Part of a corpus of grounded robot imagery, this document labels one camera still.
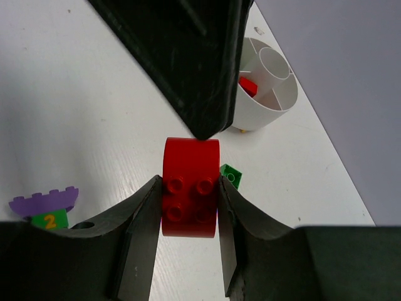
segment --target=green lego brick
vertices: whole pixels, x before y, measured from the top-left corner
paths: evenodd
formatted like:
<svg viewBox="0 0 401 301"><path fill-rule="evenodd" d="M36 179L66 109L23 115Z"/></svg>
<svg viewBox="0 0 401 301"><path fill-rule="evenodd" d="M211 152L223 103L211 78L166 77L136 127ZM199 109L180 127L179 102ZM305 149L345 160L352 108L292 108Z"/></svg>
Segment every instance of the green lego brick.
<svg viewBox="0 0 401 301"><path fill-rule="evenodd" d="M220 167L220 173L227 177L231 184L238 189L239 182L241 182L242 173L237 171L235 168L228 164L224 164Z"/></svg>
<svg viewBox="0 0 401 301"><path fill-rule="evenodd" d="M67 228L68 218L65 209L47 212L32 217L32 224L47 230Z"/></svg>

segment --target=white table surface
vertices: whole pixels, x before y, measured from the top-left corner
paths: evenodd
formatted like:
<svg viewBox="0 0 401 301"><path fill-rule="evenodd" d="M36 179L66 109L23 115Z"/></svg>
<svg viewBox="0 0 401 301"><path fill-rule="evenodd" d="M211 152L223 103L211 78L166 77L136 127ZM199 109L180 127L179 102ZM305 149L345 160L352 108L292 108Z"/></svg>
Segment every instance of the white table surface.
<svg viewBox="0 0 401 301"><path fill-rule="evenodd" d="M255 5L246 36L279 50ZM1 220L18 219L14 196L72 185L70 225L90 218L161 174L167 137L190 134L89 4L0 1ZM279 221L373 224L302 90L265 129L215 138L242 195ZM218 235L160 236L150 300L225 300Z"/></svg>

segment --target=white cylindrical container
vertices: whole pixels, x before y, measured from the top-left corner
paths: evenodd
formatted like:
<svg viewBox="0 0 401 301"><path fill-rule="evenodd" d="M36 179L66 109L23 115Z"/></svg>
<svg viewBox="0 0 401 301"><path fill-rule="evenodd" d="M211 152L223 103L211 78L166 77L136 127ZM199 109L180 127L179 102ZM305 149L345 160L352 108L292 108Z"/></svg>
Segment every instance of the white cylindrical container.
<svg viewBox="0 0 401 301"><path fill-rule="evenodd" d="M251 72L246 78L258 86L258 92L253 97L258 102L289 77L287 61L270 47L261 48L241 71Z"/></svg>
<svg viewBox="0 0 401 301"><path fill-rule="evenodd" d="M239 73L248 77L249 73ZM265 93L257 102L240 85L237 86L236 107L232 125L241 130L258 130L286 113L296 103L298 86L293 74L280 86Z"/></svg>

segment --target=number 2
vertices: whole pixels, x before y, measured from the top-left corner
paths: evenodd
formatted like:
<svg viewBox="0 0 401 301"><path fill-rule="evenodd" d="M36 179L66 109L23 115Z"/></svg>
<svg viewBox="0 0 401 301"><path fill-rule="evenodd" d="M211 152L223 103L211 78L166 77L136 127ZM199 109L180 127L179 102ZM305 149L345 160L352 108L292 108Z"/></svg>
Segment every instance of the number 2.
<svg viewBox="0 0 401 301"><path fill-rule="evenodd" d="M53 229L57 227L57 224L55 223L55 216L52 214L46 215L44 217L45 221L48 221L48 224L46 225L46 229Z"/></svg>

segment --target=purple lego piece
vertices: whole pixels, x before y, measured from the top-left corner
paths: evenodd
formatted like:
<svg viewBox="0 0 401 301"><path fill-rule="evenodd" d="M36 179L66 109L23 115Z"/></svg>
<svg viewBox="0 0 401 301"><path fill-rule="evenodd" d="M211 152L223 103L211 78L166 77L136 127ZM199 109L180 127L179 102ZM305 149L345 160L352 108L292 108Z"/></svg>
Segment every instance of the purple lego piece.
<svg viewBox="0 0 401 301"><path fill-rule="evenodd" d="M64 191L55 189L45 195L34 193L32 198L28 199L17 196L12 202L9 202L9 205L15 213L24 218L60 209L66 209L69 212L74 208L78 193L78 188L70 186Z"/></svg>

